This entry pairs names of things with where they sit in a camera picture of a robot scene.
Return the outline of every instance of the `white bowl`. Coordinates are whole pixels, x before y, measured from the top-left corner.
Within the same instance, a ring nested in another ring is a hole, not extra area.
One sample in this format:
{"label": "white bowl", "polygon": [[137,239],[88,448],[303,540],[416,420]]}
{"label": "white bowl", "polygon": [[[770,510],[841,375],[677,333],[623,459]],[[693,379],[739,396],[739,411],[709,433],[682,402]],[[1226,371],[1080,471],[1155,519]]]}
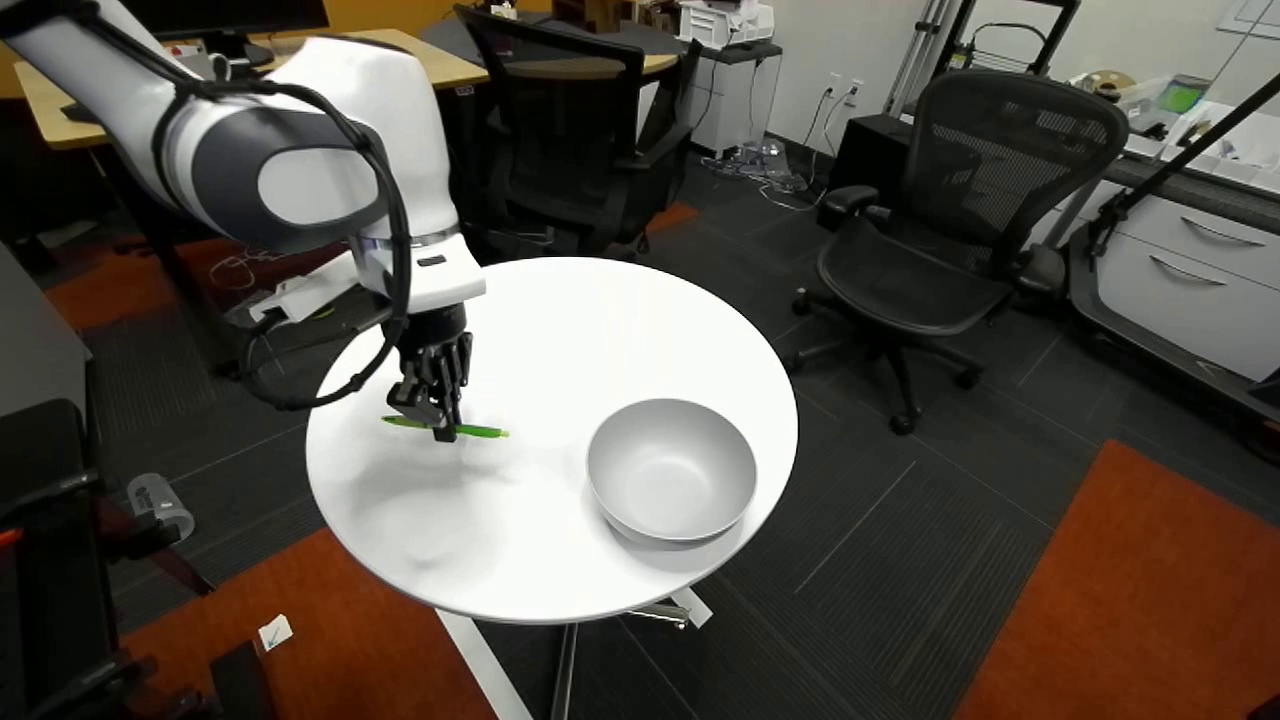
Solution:
{"label": "white bowl", "polygon": [[743,433],[703,402],[639,400],[595,426],[587,482],[616,529],[709,540],[748,510],[756,455]]}

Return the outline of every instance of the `chair wheel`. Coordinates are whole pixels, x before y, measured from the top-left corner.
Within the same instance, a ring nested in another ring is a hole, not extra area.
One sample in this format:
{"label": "chair wheel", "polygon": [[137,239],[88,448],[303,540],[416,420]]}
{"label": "chair wheel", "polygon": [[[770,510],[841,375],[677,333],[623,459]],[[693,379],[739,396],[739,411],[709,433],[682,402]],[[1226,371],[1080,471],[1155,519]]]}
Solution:
{"label": "chair wheel", "polygon": [[917,422],[920,422],[920,417],[917,417],[917,411],[914,411],[914,417],[893,417],[893,420],[888,420],[893,437],[914,437],[914,433],[917,433]]}
{"label": "chair wheel", "polygon": [[958,388],[976,388],[976,379],[986,379],[980,366],[965,366],[965,371],[953,375]]}
{"label": "chair wheel", "polygon": [[809,297],[809,286],[795,286],[794,314],[809,314],[809,313],[812,313],[812,297]]}

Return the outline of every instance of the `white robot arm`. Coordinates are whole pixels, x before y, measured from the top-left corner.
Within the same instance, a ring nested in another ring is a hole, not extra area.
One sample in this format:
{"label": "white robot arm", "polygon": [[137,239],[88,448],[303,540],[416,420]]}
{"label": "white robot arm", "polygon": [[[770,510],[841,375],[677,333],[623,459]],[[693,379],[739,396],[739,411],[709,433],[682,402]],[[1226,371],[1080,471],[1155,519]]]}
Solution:
{"label": "white robot arm", "polygon": [[0,0],[0,36],[109,126],[155,201],[264,251],[349,235],[338,272],[400,307],[384,323],[404,371],[390,400],[457,437],[461,304],[484,277],[420,60],[318,36],[259,83],[206,83],[120,0]]}

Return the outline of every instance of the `white cabinet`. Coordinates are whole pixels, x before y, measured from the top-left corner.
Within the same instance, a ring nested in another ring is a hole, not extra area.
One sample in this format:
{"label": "white cabinet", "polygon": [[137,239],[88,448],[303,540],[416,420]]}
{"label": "white cabinet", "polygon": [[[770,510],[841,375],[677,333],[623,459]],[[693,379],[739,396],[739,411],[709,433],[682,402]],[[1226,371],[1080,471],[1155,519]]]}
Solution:
{"label": "white cabinet", "polygon": [[762,139],[774,114],[778,75],[785,54],[778,45],[739,45],[703,51],[693,75],[693,145],[716,160],[748,139]]}
{"label": "white cabinet", "polygon": [[1148,194],[1098,264],[1101,300],[1245,379],[1280,366],[1280,235]]}

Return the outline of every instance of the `cable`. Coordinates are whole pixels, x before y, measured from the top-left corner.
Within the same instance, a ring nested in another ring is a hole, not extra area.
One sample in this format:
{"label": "cable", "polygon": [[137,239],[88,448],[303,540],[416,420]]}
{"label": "cable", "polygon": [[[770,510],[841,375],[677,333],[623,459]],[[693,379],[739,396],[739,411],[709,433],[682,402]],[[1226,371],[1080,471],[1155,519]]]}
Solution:
{"label": "cable", "polygon": [[841,134],[854,118],[854,106],[857,106],[857,93],[860,83],[854,83],[841,98],[834,98],[829,114],[822,118],[822,145],[824,153],[841,153]]}
{"label": "cable", "polygon": [[751,65],[751,80],[748,80],[748,134],[756,134],[756,75],[762,75],[763,54],[756,54]]}
{"label": "cable", "polygon": [[806,148],[809,148],[809,177],[800,177],[788,160],[788,177],[774,177],[762,183],[762,194],[782,205],[782,209],[794,209],[794,212],[806,212],[812,209],[822,194],[812,194],[812,178],[817,178],[817,148],[812,148],[812,126],[822,124],[822,114],[829,113],[829,98],[836,96],[836,87],[824,87],[824,96],[812,104],[812,118],[809,118],[809,131],[806,131]]}
{"label": "cable", "polygon": [[1040,41],[1040,46],[1050,45],[1050,36],[1043,36],[1035,25],[992,19],[992,25],[971,29],[969,45],[960,46],[960,51],[965,51],[965,68],[971,65],[971,54],[976,54],[976,41],[980,41],[989,29],[1015,29],[1015,33],[1033,33],[1033,36]]}
{"label": "cable", "polygon": [[231,254],[207,264],[206,280],[224,292],[252,292],[252,285],[257,285],[252,254],[231,251]]}
{"label": "cable", "polygon": [[809,148],[809,183],[812,183],[812,177],[817,177],[817,148],[812,148],[812,131],[817,131],[817,126],[824,126],[824,131],[829,131],[829,118],[834,118],[834,113],[836,113],[836,104],[829,104],[834,96],[836,96],[836,87],[829,87],[829,93],[822,96],[822,104],[812,106],[809,131],[806,131],[806,148]]}
{"label": "cable", "polygon": [[249,348],[236,356],[236,365],[241,365],[236,371],[249,385],[249,392],[257,392],[264,402],[273,402],[280,411],[307,411],[307,407],[323,407],[323,402],[338,402],[338,400],[359,392],[374,379],[374,371],[390,358],[390,353],[395,348],[395,338],[409,328],[409,285],[414,285],[409,280],[409,268],[414,268],[414,254],[409,254],[409,243],[414,243],[409,209],[404,209],[400,183],[395,183],[395,177],[390,166],[390,155],[380,148],[380,134],[359,126],[356,118],[349,118],[341,106],[327,104],[327,96],[319,96],[314,87],[273,83],[273,80],[198,80],[198,75],[182,72],[177,65],[154,54],[154,46],[146,46],[137,36],[120,33],[116,25],[109,25],[96,7],[86,7],[86,13],[76,7],[72,19],[86,33],[96,33],[104,45],[113,45],[130,60],[137,60],[140,68],[155,72],[161,80],[173,80],[177,96],[173,96],[173,104],[161,114],[155,134],[154,134],[155,177],[161,177],[167,194],[173,194],[173,183],[167,183],[161,148],[163,148],[163,134],[167,134],[173,118],[192,98],[224,98],[224,96],[292,96],[292,98],[303,98],[303,104],[319,106],[338,124],[338,131],[352,145],[352,153],[374,166],[380,201],[384,201],[384,212],[390,212],[390,224],[391,224],[391,239],[390,239],[391,243],[391,277],[390,277],[391,313],[384,320],[380,353],[349,385],[341,385],[338,392],[303,396],[303,400],[275,396],[259,379],[259,366],[257,366],[259,337],[273,333],[280,320],[270,323],[270,328],[257,328]]}

